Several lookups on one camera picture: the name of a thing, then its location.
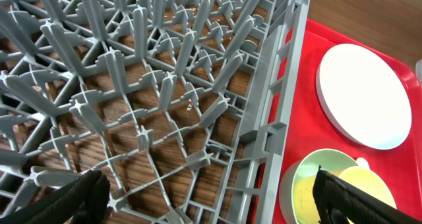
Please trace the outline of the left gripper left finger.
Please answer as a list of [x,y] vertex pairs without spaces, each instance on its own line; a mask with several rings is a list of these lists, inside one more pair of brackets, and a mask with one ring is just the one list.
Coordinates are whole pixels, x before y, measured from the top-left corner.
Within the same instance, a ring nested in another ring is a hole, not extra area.
[[47,197],[6,217],[2,224],[75,224],[104,222],[110,182],[99,170],[89,171]]

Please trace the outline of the yellow cup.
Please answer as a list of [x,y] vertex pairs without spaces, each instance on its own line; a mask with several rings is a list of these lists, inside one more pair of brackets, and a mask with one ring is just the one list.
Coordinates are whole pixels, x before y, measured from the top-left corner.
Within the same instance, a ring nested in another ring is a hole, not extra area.
[[[384,181],[373,171],[363,167],[353,166],[347,169],[331,171],[331,173],[385,204],[397,208],[391,191]],[[296,220],[303,224],[317,224],[320,220],[313,198],[315,179],[316,175],[301,178],[293,187],[293,210]]]

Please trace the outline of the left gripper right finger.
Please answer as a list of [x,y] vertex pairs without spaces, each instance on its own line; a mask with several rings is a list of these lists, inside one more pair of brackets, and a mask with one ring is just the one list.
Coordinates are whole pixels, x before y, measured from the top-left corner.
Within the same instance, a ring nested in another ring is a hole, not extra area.
[[321,223],[421,224],[323,169],[316,174],[313,198]]

